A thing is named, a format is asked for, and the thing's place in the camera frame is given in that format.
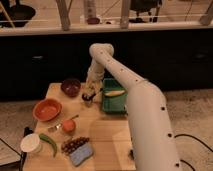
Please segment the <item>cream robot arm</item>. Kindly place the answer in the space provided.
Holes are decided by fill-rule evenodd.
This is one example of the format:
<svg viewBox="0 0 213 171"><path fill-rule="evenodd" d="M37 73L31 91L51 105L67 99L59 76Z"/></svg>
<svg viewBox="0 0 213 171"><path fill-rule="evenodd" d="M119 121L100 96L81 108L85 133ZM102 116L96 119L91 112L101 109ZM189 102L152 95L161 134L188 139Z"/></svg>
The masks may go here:
<svg viewBox="0 0 213 171"><path fill-rule="evenodd" d="M182 171L175 145L166 98L161 90L113 58L114 48L94 43L83 97L92 100L104 70L127 92L126 111L136 171Z"/></svg>

